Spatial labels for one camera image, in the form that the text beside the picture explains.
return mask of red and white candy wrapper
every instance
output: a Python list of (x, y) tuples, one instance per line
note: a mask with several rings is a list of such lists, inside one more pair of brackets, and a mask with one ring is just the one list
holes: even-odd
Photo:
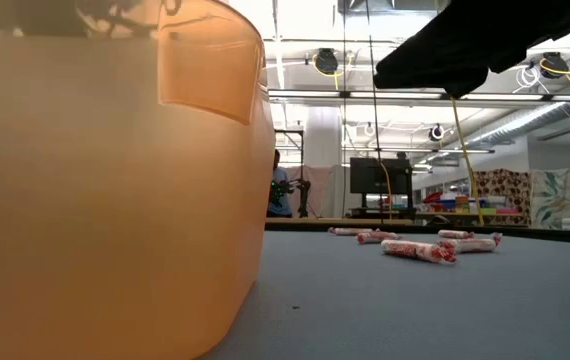
[(396, 235), (395, 233), (378, 230), (356, 235), (356, 240), (358, 240), (359, 244), (380, 244), (383, 240), (400, 240), (402, 238), (402, 236)]
[(383, 251), (387, 255), (420, 259), (433, 263), (455, 263), (454, 245), (444, 246), (403, 240), (383, 240)]
[(491, 239), (447, 239), (440, 240), (438, 245), (454, 246), (456, 253), (466, 253), (466, 252), (491, 252), (496, 249), (498, 244), (501, 242), (503, 234), (493, 233), (490, 235)]
[(328, 232), (334, 235), (354, 236), (362, 233), (374, 232), (372, 229), (329, 228)]
[(467, 231), (441, 230), (438, 232), (438, 236), (448, 239), (471, 239), (474, 237), (474, 233)]

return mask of wrapped candy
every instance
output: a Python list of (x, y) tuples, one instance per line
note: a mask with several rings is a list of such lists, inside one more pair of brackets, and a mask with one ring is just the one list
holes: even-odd
[(454, 245), (445, 243), (443, 246), (403, 240), (383, 240), (383, 251), (387, 255), (420, 259), (432, 263), (455, 263)]
[(353, 228), (329, 228), (328, 232), (330, 234), (334, 234), (334, 235), (343, 235), (343, 236), (349, 236), (349, 235), (358, 235), (361, 233), (370, 233), (373, 232), (374, 230), (372, 229), (353, 229)]
[(438, 236), (448, 239), (471, 239), (474, 237), (474, 233), (467, 231), (441, 230), (438, 232)]
[(490, 239), (446, 239), (440, 240), (438, 245), (440, 246), (454, 246), (456, 253), (466, 253), (466, 252), (491, 252), (496, 249), (498, 244), (501, 242), (503, 234), (493, 233), (490, 235)]
[(380, 244), (383, 240), (400, 240), (402, 238), (402, 236), (395, 233), (378, 230), (356, 235), (356, 240), (358, 240), (359, 244)]

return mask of computer monitor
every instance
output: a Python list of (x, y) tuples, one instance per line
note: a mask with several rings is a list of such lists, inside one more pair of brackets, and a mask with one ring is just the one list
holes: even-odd
[[(389, 174), (392, 195), (412, 192), (412, 167), (407, 159), (382, 159)], [(350, 192), (352, 194), (387, 194), (387, 179), (377, 159), (350, 158)]]

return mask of orange plastic container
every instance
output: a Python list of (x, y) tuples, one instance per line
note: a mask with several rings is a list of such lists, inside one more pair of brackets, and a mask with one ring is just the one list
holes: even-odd
[(158, 44), (0, 38), (0, 360), (194, 358), (255, 280), (262, 42), (179, 3)]

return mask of ceiling duct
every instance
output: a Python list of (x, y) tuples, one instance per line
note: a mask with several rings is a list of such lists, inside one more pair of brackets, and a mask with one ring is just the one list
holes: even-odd
[[(336, 0), (338, 12), (345, 14), (347, 3), (347, 16), (360, 16), (367, 14), (365, 0)], [(436, 11), (434, 0), (369, 0), (369, 12), (371, 15), (389, 14), (399, 11)]]
[[(519, 110), (493, 122), (489, 127), (468, 135), (467, 138), (470, 140), (467, 140), (466, 144), (470, 148), (478, 147), (481, 143), (483, 145), (497, 145), (503, 141), (527, 134), (532, 130), (566, 119), (568, 116), (570, 116), (570, 102), (557, 102), (535, 109)], [(453, 148), (455, 144), (448, 146), (448, 148)]]

